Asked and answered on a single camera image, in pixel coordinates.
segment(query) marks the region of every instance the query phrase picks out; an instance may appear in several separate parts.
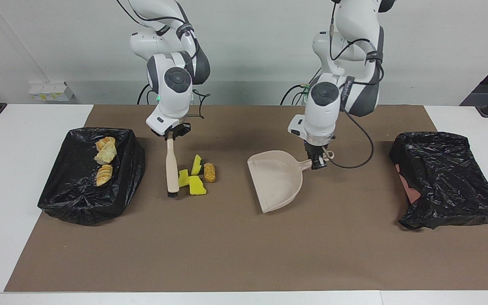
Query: pink object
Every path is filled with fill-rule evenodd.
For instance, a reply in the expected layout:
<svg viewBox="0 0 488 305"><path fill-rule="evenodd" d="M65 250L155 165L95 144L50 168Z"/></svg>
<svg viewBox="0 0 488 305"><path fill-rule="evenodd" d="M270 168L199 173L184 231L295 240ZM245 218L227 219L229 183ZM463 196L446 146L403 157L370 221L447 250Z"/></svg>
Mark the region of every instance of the pink object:
<svg viewBox="0 0 488 305"><path fill-rule="evenodd" d="M396 171L399 173L400 180L402 181L402 185L404 186L404 190L406 191L406 195L408 195L410 203L414 204L421 197L421 193L419 193L418 190L409 187L406 179L404 179L404 177L402 177L402 175L400 174L400 166L398 164L395 164L395 168Z"/></svg>

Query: white table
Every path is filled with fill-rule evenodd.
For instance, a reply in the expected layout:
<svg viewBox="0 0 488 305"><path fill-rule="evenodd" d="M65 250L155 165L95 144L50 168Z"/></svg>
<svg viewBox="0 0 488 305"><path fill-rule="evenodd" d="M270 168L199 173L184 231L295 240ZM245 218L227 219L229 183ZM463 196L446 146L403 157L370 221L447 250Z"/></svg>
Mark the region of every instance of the white table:
<svg viewBox="0 0 488 305"><path fill-rule="evenodd" d="M9 105L0 115L0 304L488 304L488 291L262 293L3 293L41 211L36 203L60 145L91 105ZM427 106L436 129L469 138L488 180L488 119L474 108ZM15 147L8 158L4 147Z"/></svg>

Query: dustpan handle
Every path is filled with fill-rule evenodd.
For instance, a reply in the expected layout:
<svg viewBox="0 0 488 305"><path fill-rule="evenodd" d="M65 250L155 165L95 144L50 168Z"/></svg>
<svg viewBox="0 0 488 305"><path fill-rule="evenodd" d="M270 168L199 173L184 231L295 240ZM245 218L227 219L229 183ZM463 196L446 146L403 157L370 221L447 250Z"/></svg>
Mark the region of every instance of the dustpan handle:
<svg viewBox="0 0 488 305"><path fill-rule="evenodd" d="M312 167L312 160L308 159L303 162L299 162L299 168L300 170L307 170L308 168Z"/></svg>

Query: bread piece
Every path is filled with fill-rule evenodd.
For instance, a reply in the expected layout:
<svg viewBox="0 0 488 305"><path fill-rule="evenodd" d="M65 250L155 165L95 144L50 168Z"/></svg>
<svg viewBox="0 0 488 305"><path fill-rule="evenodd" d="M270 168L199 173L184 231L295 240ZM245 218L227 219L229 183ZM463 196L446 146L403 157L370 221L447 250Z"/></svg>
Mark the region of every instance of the bread piece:
<svg viewBox="0 0 488 305"><path fill-rule="evenodd" d="M103 149L103 146L105 146L105 144L108 143L109 141L111 141L112 143L114 143L114 145L116 145L116 139L114 139L113 137L104 137L103 139L95 143L95 147L97 148L97 151L101 151L101 149Z"/></svg>
<svg viewBox="0 0 488 305"><path fill-rule="evenodd" d="M103 165L97 171L97 179L95 180L96 185L102 186L103 184L110 181L111 178L112 178L112 166L110 164L109 165Z"/></svg>
<svg viewBox="0 0 488 305"><path fill-rule="evenodd" d="M93 158L97 163L101 165L110 164L116 156L116 146L114 142L108 141L103 148L97 153L97 156Z"/></svg>
<svg viewBox="0 0 488 305"><path fill-rule="evenodd" d="M211 163L206 163L203 168L205 169L205 180L207 182L216 181L216 168Z"/></svg>

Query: black cable clip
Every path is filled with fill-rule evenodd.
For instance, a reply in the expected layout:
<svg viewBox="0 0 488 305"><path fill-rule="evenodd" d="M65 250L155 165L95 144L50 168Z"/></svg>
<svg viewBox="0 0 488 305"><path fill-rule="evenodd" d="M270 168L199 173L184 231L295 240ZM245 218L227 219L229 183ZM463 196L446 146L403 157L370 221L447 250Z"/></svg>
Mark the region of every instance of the black cable clip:
<svg viewBox="0 0 488 305"><path fill-rule="evenodd" d="M380 62L382 62L383 61L383 52L378 51L378 50L368 52L366 54L366 60L365 60L364 64L366 65L366 62L368 62L368 61L372 63L375 60L379 60Z"/></svg>
<svg viewBox="0 0 488 305"><path fill-rule="evenodd" d="M195 31L195 29L193 28L193 25L191 25L191 23L186 22L183 25L180 25L178 29L176 29L176 36L178 36L178 39L182 39L184 33L188 31Z"/></svg>
<svg viewBox="0 0 488 305"><path fill-rule="evenodd" d="M165 25L164 27L162 27L159 31L155 31L155 34L157 36L163 36L165 35L165 33L167 33L169 31L171 27L169 27L168 25Z"/></svg>

